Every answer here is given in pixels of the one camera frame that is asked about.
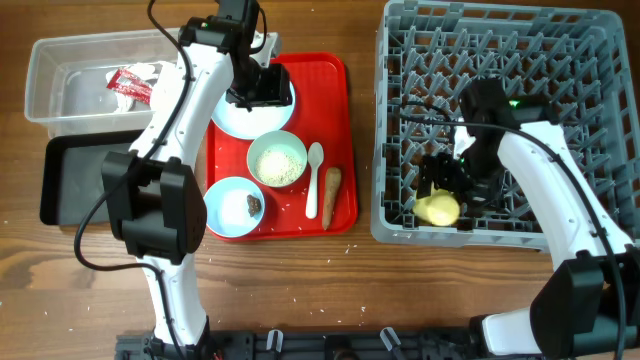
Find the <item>carrot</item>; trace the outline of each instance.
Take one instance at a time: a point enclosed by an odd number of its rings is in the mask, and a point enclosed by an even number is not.
[[[330,168],[324,181],[324,206],[322,207],[322,228],[326,231],[331,224],[333,207],[336,203],[336,196],[340,189],[342,172],[338,168]]]

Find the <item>light blue bowl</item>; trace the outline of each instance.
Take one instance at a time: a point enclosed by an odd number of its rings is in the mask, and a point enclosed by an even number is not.
[[[260,200],[262,209],[253,217],[249,216],[247,196]],[[207,227],[214,234],[227,238],[247,235],[258,226],[264,216],[264,195],[260,188],[249,179],[228,177],[209,188],[204,195],[207,206]]]

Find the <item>white spoon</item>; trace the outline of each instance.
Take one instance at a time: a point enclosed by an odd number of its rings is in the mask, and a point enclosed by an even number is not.
[[[324,161],[324,151],[320,143],[313,143],[309,148],[309,166],[311,166],[311,183],[307,194],[307,209],[305,214],[309,219],[318,216],[318,168]]]

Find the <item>red tray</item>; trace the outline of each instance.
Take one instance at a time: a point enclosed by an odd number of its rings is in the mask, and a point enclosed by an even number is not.
[[[298,136],[307,149],[314,142],[319,142],[324,148],[324,162],[318,172],[318,216],[313,220],[305,216],[306,191],[311,173],[309,166],[298,181],[286,188],[263,186],[255,181],[247,169],[246,158],[251,141],[235,139],[211,122],[207,130],[207,189],[218,180],[241,176],[260,187],[266,202],[264,218],[251,233],[234,239],[214,234],[225,241],[340,234],[349,230],[358,217],[344,64],[329,53],[287,54],[273,62],[281,63],[287,68],[296,92],[296,109],[282,130]],[[342,170],[342,184],[331,226],[324,231],[324,179],[330,167]]]

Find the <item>brown food item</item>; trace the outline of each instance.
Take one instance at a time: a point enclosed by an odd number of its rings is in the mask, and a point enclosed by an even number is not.
[[[262,210],[262,204],[260,200],[252,195],[247,196],[247,203],[249,204],[249,216],[254,217]]]
[[[322,228],[327,230],[333,216],[333,206],[336,203],[336,195],[342,181],[342,172],[338,168],[327,170],[324,183],[324,206],[322,207]]]

